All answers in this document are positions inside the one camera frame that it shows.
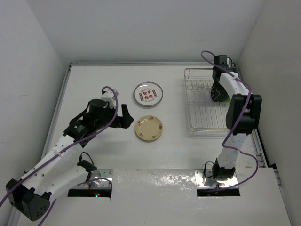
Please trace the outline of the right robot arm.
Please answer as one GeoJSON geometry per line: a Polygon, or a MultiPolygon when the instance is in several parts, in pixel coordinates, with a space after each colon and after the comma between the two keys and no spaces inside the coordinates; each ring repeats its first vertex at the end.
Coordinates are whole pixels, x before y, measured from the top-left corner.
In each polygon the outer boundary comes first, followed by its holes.
{"type": "Polygon", "coordinates": [[[243,142],[259,125],[262,97],[253,94],[250,85],[240,80],[238,73],[229,67],[226,55],[214,57],[212,78],[211,100],[230,101],[226,113],[229,133],[212,168],[213,179],[226,180],[234,176],[243,142]]]}

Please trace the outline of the beige plate floral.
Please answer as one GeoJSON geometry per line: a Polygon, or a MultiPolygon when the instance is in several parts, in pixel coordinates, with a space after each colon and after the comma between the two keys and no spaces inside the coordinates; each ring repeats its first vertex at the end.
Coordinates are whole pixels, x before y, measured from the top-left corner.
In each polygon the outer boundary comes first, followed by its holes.
{"type": "Polygon", "coordinates": [[[156,116],[143,116],[135,124],[135,133],[143,141],[157,140],[162,135],[162,131],[163,123],[156,116]]]}

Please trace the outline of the white plate red characters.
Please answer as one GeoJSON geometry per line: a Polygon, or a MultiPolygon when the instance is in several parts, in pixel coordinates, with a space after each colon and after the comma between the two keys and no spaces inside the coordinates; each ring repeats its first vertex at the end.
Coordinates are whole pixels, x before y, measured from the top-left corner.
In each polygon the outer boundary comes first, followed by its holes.
{"type": "Polygon", "coordinates": [[[133,91],[135,102],[142,107],[158,105],[162,101],[163,96],[163,89],[157,83],[151,81],[138,84],[133,91]]]}

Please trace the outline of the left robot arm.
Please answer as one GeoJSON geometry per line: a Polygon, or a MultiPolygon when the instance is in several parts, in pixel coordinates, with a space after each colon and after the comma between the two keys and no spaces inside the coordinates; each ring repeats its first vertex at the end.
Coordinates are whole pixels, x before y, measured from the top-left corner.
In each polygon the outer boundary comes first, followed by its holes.
{"type": "Polygon", "coordinates": [[[126,104],[121,110],[122,116],[117,116],[115,102],[90,100],[41,161],[20,179],[6,184],[10,204],[34,222],[46,214],[56,198],[87,181],[97,167],[80,157],[83,148],[100,130],[129,128],[134,119],[126,104]]]}

